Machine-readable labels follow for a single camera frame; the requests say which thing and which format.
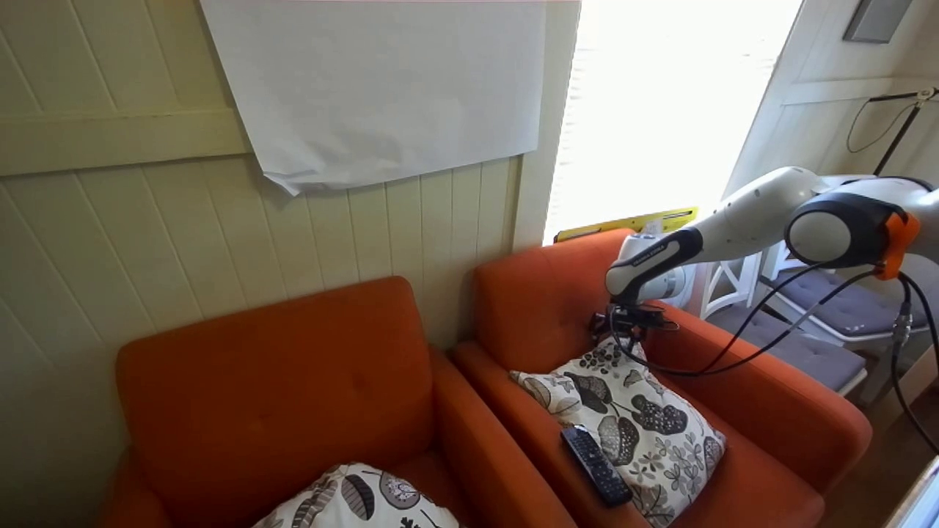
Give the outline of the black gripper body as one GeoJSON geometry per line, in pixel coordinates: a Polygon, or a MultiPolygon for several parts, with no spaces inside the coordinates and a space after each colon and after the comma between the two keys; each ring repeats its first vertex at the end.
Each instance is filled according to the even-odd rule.
{"type": "Polygon", "coordinates": [[[629,337],[643,340],[652,328],[661,328],[665,318],[661,310],[608,306],[589,318],[592,337],[629,337]]]}

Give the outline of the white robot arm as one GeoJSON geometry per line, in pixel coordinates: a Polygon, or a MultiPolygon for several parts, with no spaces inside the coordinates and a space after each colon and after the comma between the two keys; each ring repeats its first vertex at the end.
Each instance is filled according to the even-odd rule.
{"type": "Polygon", "coordinates": [[[714,214],[652,238],[608,268],[608,313],[655,328],[649,282],[698,260],[744,258],[775,243],[813,268],[872,268],[894,280],[907,255],[939,260],[939,192],[910,177],[822,177],[777,168],[733,192],[714,214]]]}

